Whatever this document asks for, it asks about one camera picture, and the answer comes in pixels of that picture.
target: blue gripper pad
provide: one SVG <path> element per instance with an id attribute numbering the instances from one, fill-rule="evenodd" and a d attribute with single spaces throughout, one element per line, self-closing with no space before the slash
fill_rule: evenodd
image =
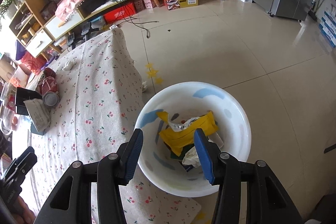
<path id="1" fill-rule="evenodd" d="M 208 143 L 209 142 L 204 135 L 203 130 L 201 128 L 196 129 L 194 133 L 194 144 L 199 162 L 201 163 L 205 178 L 210 184 L 213 184 L 215 181 L 215 175 L 212 170 L 212 160 L 206 147 Z"/>
<path id="2" fill-rule="evenodd" d="M 133 148 L 131 150 L 131 153 L 127 159 L 126 163 L 126 170 L 125 170 L 125 180 L 130 181 L 133 179 L 135 168 L 137 167 L 141 148 L 143 145 L 143 132 L 140 129 L 139 130 L 138 136 L 134 142 Z"/>

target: black cable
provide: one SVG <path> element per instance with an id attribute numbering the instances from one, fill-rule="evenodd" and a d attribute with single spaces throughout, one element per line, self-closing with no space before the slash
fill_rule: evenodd
<path id="1" fill-rule="evenodd" d="M 140 27 L 140 26 L 138 26 L 137 24 L 146 24 L 146 23 L 152 23 L 152 22 L 158 22 L 158 21 L 149 21 L 149 22 L 135 23 L 135 22 L 133 22 L 133 19 L 137 19 L 137 18 L 135 18 L 135 17 L 133 17 L 133 16 L 130 15 L 132 11 L 130 12 L 130 10 L 128 10 L 127 5 L 122 5 L 122 4 L 123 4 L 122 2 L 124 2 L 124 1 L 126 1 L 126 0 L 122 0 L 122 1 L 114 0 L 114 1 L 119 5 L 119 8 L 121 9 L 121 11 L 124 10 L 124 13 L 126 13 L 126 14 L 129 16 L 129 20 L 127 20 L 127 19 L 124 17 L 124 14 L 121 13 L 121 14 L 122 14 L 122 17 L 124 18 L 124 22 L 131 22 L 131 23 L 132 23 L 133 25 L 135 25 L 136 27 L 146 30 L 146 37 L 149 38 L 149 37 L 150 37 L 149 30 L 148 30 L 147 28 Z"/>

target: tile floor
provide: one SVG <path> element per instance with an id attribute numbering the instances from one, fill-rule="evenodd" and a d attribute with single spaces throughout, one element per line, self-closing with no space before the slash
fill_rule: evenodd
<path id="1" fill-rule="evenodd" d="M 257 4 L 203 0 L 199 6 L 144 10 L 122 30 L 148 90 L 203 81 L 232 94 L 251 124 L 248 162 L 265 160 L 306 218 L 320 198 L 336 190 L 336 54 L 315 22 L 271 18 Z M 147 78 L 152 63 L 156 79 Z M 202 211 L 194 223 L 210 223 L 216 194 L 196 198 Z M 246 186 L 242 185 L 242 207 Z M 246 210 L 241 209 L 241 223 Z"/>

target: cherry print bedsheet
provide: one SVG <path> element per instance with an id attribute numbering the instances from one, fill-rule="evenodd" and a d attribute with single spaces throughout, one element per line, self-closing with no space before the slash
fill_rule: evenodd
<path id="1" fill-rule="evenodd" d="M 70 71 L 63 71 L 73 61 Z M 13 135 L 13 155 L 31 145 L 38 162 L 22 184 L 21 196 L 41 209 L 64 171 L 76 160 L 99 161 L 116 152 L 133 133 L 143 107 L 142 80 L 133 66 L 121 29 L 100 34 L 51 65 L 61 101 L 51 110 L 44 136 L 22 129 Z M 137 167 L 133 180 L 120 186 L 127 223 L 191 223 L 201 206 L 191 198 L 167 194 Z M 96 185 L 92 185 L 92 222 L 98 223 Z"/>

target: white bowl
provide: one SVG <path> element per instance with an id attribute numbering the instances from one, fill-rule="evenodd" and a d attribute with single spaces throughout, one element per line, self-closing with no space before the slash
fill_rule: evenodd
<path id="1" fill-rule="evenodd" d="M 186 172 L 170 151 L 159 132 L 166 124 L 156 115 L 166 111 L 180 123 L 208 113 L 211 110 L 218 123 L 217 132 L 224 142 L 222 151 L 240 161 L 246 161 L 251 148 L 251 129 L 247 116 L 238 101 L 221 88 L 202 82 L 184 82 L 169 86 L 152 97 L 143 107 L 135 128 L 143 131 L 143 147 L 138 164 L 145 176 L 157 187 L 177 196 L 194 198 L 218 191 L 205 179 L 202 168 Z"/>

